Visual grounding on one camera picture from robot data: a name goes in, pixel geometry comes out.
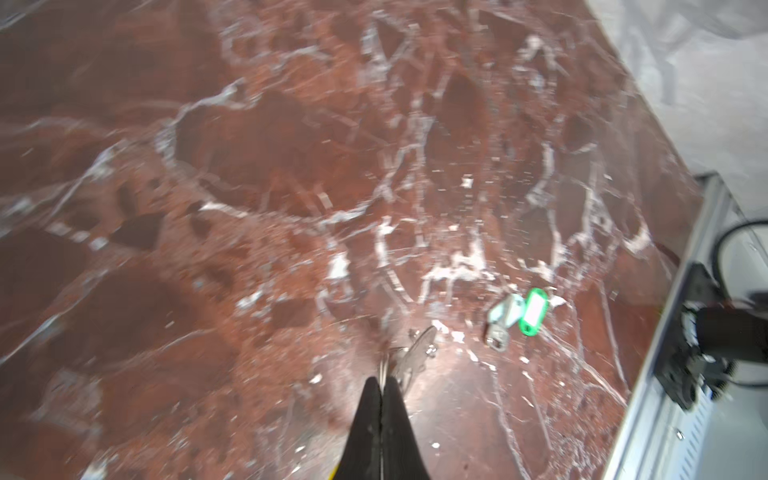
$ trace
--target marble table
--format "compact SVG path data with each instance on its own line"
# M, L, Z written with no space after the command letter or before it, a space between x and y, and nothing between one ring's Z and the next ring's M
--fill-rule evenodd
M434 324L434 479L600 478L700 193L581 0L0 15L0 477L327 478Z

